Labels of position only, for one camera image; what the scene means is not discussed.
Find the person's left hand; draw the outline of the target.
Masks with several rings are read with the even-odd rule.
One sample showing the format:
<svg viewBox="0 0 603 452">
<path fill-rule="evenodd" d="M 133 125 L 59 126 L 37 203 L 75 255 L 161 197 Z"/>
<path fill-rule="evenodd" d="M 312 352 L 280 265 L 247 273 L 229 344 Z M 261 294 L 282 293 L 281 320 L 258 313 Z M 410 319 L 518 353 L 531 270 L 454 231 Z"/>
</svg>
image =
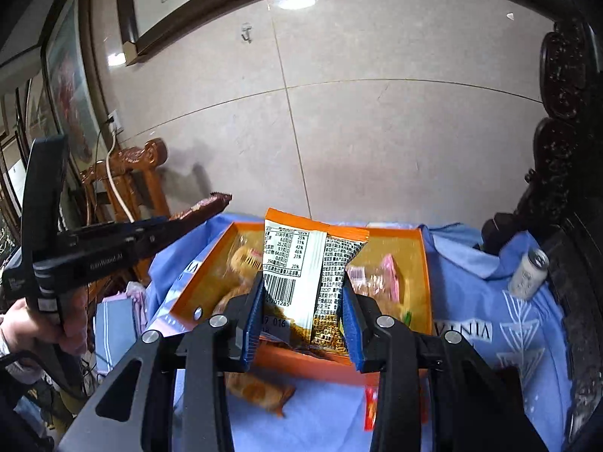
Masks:
<svg viewBox="0 0 603 452">
<path fill-rule="evenodd" d="M 70 294 L 62 324 L 55 324 L 48 316 L 40 314 L 17 300 L 1 315 L 1 354 L 20 351 L 35 352 L 41 344 L 59 345 L 62 351 L 82 355 L 87 349 L 87 288 Z"/>
</svg>

